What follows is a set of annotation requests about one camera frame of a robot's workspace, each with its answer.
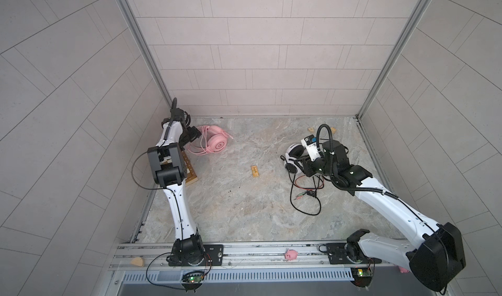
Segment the white black headphones with cable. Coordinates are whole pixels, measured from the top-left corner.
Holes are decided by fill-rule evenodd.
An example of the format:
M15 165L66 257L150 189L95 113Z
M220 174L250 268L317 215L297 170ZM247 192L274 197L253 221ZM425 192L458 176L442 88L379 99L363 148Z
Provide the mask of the white black headphones with cable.
M322 176L312 176L313 187L303 187L297 184L297 180L305 177L302 161L308 156L304 156L305 148L300 144L292 144L286 149L286 152L281 156L284 168L288 172L288 178L291 182L290 188L290 204L298 212L307 216L318 216L322 211L322 203L318 197L318 191L325 186ZM295 206L294 200L298 200L304 196L312 197L317 200L319 208L316 213L305 212Z

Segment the pink headphones with cable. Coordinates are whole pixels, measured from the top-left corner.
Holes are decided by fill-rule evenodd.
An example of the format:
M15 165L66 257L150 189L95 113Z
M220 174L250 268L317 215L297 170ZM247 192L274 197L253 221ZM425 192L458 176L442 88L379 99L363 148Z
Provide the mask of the pink headphones with cable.
M220 153L225 150L227 142L233 137L219 126L199 126L196 129L201 133L200 145L194 146L192 143L186 149L196 155L204 156L212 153Z

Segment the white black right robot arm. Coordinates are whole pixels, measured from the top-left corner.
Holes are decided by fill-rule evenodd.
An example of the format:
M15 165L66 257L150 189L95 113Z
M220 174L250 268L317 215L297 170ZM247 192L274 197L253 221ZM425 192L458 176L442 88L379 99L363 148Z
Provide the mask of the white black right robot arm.
M328 132L327 139L320 132ZM413 273L434 292L445 294L448 284L466 266L460 230L451 223L440 224L406 204L389 191L372 173L354 165L348 149L332 137L331 128L322 124L316 135L302 139L306 156L298 167L308 177L327 178L338 190L346 191L390 221L403 235L401 240L381 237L367 229L355 231L346 240L346 255L353 263L380 259Z

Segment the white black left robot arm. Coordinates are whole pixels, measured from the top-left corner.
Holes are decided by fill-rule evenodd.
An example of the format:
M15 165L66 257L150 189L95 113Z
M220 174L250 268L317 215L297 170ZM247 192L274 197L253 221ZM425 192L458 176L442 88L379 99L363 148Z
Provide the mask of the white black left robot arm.
M170 114L162 122L158 143L145 155L157 189L168 199L175 223L175 242L167 261L175 267L199 266L205 259L205 248L186 200L188 168L183 151L185 145L200 138L201 131L190 125L190 115L177 106L176 98L171 102Z

